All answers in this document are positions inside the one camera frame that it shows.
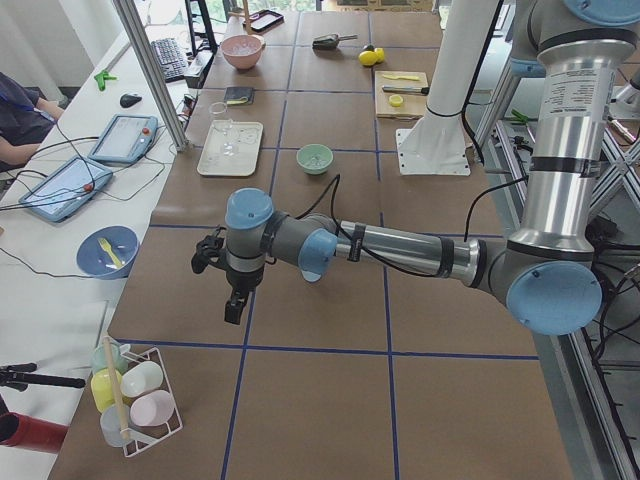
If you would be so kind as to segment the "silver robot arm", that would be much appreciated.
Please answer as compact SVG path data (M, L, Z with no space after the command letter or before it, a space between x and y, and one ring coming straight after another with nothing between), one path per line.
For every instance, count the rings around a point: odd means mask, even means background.
M585 236L618 66L636 49L635 1L520 1L511 70L544 80L523 216L505 241L404 232L306 212L294 217L243 188L228 199L216 267L231 287L224 318L237 324L268 258L318 281L335 257L378 261L405 274L451 278L487 292L526 328L565 335L602 301Z

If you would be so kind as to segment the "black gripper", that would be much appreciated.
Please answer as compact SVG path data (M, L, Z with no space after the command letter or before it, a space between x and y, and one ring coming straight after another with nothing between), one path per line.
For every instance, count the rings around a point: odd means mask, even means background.
M224 321L240 324L250 293L262 282L265 255L245 258L227 249L226 263L226 279L232 288L232 296L225 304Z

